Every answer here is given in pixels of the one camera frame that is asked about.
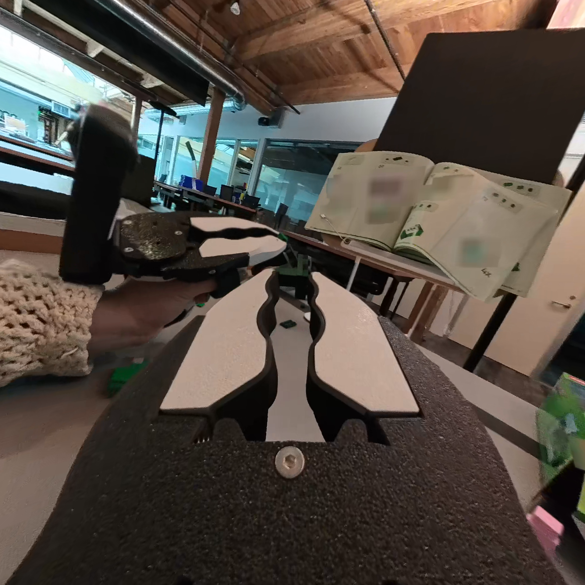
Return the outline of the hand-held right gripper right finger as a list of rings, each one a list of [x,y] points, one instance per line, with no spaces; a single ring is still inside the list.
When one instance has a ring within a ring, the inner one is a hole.
[[[420,405],[376,313],[324,274],[310,281],[306,397],[326,442],[349,420],[369,442],[388,442],[382,422],[416,420]]]

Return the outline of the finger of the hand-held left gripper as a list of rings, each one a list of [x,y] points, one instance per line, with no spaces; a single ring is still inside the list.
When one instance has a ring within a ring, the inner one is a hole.
[[[203,258],[246,254],[247,265],[257,266],[274,260],[286,247],[287,243],[279,237],[210,238],[201,244],[199,253]]]
[[[234,216],[192,216],[190,217],[190,224],[190,230],[196,240],[211,238],[239,240],[279,236],[279,232],[273,228]]]

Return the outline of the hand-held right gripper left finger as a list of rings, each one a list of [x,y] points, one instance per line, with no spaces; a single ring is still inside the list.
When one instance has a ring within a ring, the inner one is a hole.
[[[195,415],[213,429],[238,422],[248,441],[264,442],[278,387],[271,334],[280,297],[267,268],[219,300],[205,315],[161,402],[164,415]]]

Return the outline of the dark green lego assembly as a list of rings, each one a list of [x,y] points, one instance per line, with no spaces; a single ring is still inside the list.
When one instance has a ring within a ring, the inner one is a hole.
[[[280,287],[294,289],[294,297],[305,301],[308,295],[310,265],[298,264],[296,267],[282,266],[276,270]]]

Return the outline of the person's left forearm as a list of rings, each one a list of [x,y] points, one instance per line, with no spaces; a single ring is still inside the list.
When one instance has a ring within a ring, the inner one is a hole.
[[[89,374],[92,317],[104,290],[17,260],[1,263],[1,387],[25,377]]]

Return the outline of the green white tiled lego block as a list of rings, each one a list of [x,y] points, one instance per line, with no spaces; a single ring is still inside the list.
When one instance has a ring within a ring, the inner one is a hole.
[[[134,358],[129,364],[115,368],[108,380],[106,387],[107,396],[111,399],[127,382],[136,376],[149,364],[149,360],[144,358]]]

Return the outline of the pink lego assembly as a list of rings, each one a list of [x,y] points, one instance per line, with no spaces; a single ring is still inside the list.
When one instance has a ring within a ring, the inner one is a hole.
[[[563,524],[539,505],[526,515],[526,520],[547,556],[555,559],[565,530]]]

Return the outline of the person's left hand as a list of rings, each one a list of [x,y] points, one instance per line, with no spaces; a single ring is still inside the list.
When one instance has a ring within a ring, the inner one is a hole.
[[[192,303],[206,301],[214,279],[202,282],[129,280],[101,296],[92,314],[88,355],[94,359],[154,339]]]

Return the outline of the brown office desk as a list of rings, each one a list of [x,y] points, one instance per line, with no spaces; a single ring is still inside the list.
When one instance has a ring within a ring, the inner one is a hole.
[[[296,241],[330,255],[334,254],[337,257],[352,260],[353,267],[346,285],[347,290],[351,289],[357,270],[361,266],[368,266],[388,275],[391,278],[391,284],[384,296],[383,303],[380,305],[382,315],[388,314],[393,303],[395,304],[394,308],[399,307],[399,301],[394,301],[394,297],[400,284],[406,286],[414,280],[423,281],[424,286],[408,315],[406,324],[402,326],[402,331],[415,343],[424,340],[449,292],[461,294],[463,298],[466,296],[461,288],[440,274],[440,271],[434,267],[382,250],[376,251],[371,246],[359,242],[353,243],[351,240],[341,240],[339,245],[331,246],[296,232],[285,230],[283,234],[289,237],[290,245]]]
[[[257,210],[245,207],[243,205],[223,200],[214,195],[209,195],[201,191],[182,187],[170,186],[166,183],[154,180],[153,190],[163,197],[164,206],[170,208],[172,202],[183,201],[183,207],[189,211],[202,211],[204,208],[224,209],[226,215],[233,215],[237,218],[255,221]]]

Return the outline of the black oval pad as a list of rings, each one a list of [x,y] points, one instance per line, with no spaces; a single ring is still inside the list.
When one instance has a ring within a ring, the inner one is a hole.
[[[33,186],[1,181],[1,212],[13,215],[66,220],[70,196]]]

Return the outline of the grey wood-edged table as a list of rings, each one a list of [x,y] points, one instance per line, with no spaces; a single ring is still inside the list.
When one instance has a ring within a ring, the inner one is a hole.
[[[65,220],[1,212],[1,250],[59,255]]]

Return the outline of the black tripod stand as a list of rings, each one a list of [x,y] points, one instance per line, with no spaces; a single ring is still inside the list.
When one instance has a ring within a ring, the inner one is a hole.
[[[160,148],[160,140],[161,140],[161,134],[162,134],[163,122],[164,122],[165,115],[171,116],[173,118],[178,118],[179,116],[175,112],[175,110],[173,110],[169,106],[166,106],[165,104],[163,104],[160,101],[149,100],[148,103],[150,104],[150,106],[153,109],[157,110],[160,113],[159,122],[158,122],[157,139],[156,139],[156,147],[155,147],[155,156],[154,156],[154,160],[155,160],[155,163],[156,163],[157,160],[158,160],[158,153],[159,153],[159,148]]]

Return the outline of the black hanging ceiling panel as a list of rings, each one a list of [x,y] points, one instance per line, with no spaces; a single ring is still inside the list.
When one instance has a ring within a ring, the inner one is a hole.
[[[207,101],[209,82],[178,58],[171,44],[132,16],[120,17],[106,1],[33,1],[121,58],[196,104]]]

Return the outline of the open instruction booklet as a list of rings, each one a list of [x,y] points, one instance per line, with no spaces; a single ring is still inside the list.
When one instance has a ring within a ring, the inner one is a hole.
[[[480,301],[527,296],[570,194],[412,153],[342,153],[306,229],[435,266]]]

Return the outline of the green printed box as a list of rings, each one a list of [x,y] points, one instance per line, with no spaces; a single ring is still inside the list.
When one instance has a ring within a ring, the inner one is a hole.
[[[584,523],[584,380],[564,372],[536,415],[541,479],[560,514]]]

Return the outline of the black panel on stand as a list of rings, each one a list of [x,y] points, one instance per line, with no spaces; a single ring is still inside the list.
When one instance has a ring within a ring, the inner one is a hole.
[[[375,151],[552,185],[584,114],[584,29],[431,33]]]

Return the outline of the wooden support post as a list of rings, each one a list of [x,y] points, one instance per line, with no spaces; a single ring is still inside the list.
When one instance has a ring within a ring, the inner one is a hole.
[[[197,178],[207,184],[211,165],[215,154],[216,139],[221,122],[225,93],[218,87],[213,87],[204,138],[202,141],[200,163]]]

